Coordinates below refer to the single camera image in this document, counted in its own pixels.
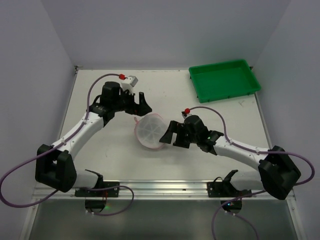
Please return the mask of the aluminium mounting rail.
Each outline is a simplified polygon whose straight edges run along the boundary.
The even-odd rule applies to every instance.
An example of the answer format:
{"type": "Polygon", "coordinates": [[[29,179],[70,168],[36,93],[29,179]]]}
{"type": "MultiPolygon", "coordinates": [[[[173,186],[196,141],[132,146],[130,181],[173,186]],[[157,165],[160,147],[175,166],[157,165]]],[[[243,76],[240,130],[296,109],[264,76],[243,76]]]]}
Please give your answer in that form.
{"type": "MultiPolygon", "coordinates": [[[[109,180],[131,188],[134,200],[229,200],[234,197],[209,197],[207,182],[210,180],[109,180]]],[[[53,188],[37,183],[31,199],[40,200],[54,191],[53,188]]],[[[76,197],[75,189],[68,192],[57,192],[48,200],[102,200],[102,197],[76,197]]],[[[118,197],[107,197],[107,200],[131,200],[132,193],[121,188],[118,197]]],[[[267,192],[244,197],[242,200],[277,200],[267,192]]]]}

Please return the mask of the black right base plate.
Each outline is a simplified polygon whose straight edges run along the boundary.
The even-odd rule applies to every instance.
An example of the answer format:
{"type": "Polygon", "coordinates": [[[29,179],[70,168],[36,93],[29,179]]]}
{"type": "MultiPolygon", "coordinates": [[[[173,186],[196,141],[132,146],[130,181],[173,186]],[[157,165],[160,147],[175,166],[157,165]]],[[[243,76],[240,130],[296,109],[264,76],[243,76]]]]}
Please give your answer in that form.
{"type": "Polygon", "coordinates": [[[216,177],[213,181],[206,183],[206,191],[209,198],[235,198],[251,194],[251,190],[237,190],[232,184],[231,180],[238,170],[232,170],[225,178],[216,177]]]}

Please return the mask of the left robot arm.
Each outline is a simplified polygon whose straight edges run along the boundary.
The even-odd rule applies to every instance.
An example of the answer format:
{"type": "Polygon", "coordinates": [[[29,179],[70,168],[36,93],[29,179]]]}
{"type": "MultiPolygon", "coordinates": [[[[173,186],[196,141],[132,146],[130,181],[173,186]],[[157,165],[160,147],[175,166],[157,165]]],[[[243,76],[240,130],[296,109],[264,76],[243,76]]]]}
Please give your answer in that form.
{"type": "Polygon", "coordinates": [[[135,102],[135,76],[128,76],[121,83],[107,81],[101,95],[87,110],[81,120],[61,139],[52,145],[41,145],[37,150],[35,180],[63,193],[71,189],[99,189],[103,176],[92,170],[77,170],[74,160],[80,150],[97,132],[102,130],[118,112],[139,117],[152,111],[143,92],[135,102]]]}

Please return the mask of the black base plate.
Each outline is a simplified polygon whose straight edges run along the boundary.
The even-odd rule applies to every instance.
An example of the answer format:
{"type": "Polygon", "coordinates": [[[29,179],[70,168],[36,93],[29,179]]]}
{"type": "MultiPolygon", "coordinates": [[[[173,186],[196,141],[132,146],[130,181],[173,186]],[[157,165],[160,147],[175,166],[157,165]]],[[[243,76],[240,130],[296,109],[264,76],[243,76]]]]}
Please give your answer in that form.
{"type": "Polygon", "coordinates": [[[213,181],[206,183],[206,191],[209,198],[235,198],[251,194],[251,190],[237,190],[232,184],[231,180],[238,170],[232,170],[225,178],[216,177],[213,181]]]}
{"type": "Polygon", "coordinates": [[[103,181],[92,189],[79,188],[75,191],[75,197],[83,198],[117,198],[119,196],[118,181],[103,181]]]}

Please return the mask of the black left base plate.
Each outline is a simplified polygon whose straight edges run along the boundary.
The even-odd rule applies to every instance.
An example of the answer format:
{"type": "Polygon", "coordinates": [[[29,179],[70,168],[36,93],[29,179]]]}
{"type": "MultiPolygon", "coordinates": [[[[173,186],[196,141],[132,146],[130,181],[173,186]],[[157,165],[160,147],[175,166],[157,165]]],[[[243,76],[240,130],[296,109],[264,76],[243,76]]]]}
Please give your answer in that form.
{"type": "Polygon", "coordinates": [[[119,196],[118,181],[103,181],[92,189],[79,188],[75,191],[75,197],[83,198],[117,198],[119,196]]]}

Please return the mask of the white mesh laundry bag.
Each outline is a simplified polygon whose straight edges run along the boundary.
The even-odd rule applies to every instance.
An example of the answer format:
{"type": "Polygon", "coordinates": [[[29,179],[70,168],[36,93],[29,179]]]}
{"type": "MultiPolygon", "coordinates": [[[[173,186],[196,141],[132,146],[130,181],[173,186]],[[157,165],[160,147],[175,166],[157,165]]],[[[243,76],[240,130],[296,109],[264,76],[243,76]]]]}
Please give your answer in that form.
{"type": "Polygon", "coordinates": [[[141,119],[134,117],[134,121],[134,135],[142,146],[160,150],[165,145],[160,139],[165,134],[167,125],[159,114],[147,114],[141,119]]]}

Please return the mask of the green plastic tray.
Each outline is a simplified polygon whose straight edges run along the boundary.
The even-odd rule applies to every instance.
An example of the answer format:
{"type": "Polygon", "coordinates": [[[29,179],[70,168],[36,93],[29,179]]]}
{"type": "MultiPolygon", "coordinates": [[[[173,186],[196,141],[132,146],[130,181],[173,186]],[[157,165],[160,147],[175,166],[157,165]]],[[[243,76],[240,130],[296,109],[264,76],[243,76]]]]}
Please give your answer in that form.
{"type": "Polygon", "coordinates": [[[261,90],[244,59],[192,66],[188,71],[200,103],[254,95],[261,90]]]}

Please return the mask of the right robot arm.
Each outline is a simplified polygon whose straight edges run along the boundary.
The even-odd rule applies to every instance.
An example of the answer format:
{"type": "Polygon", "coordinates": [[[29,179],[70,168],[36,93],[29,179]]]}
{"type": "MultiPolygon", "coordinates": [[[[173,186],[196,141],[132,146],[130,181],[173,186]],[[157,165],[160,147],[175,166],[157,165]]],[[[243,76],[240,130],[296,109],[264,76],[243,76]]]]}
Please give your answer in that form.
{"type": "Polygon", "coordinates": [[[237,180],[231,180],[237,191],[265,190],[276,199],[284,200],[301,177],[300,170],[281,147],[253,149],[246,144],[240,148],[238,141],[209,130],[197,115],[185,117],[183,123],[172,120],[159,141],[186,149],[196,144],[205,153],[227,157],[256,170],[258,174],[244,173],[237,180]]]}

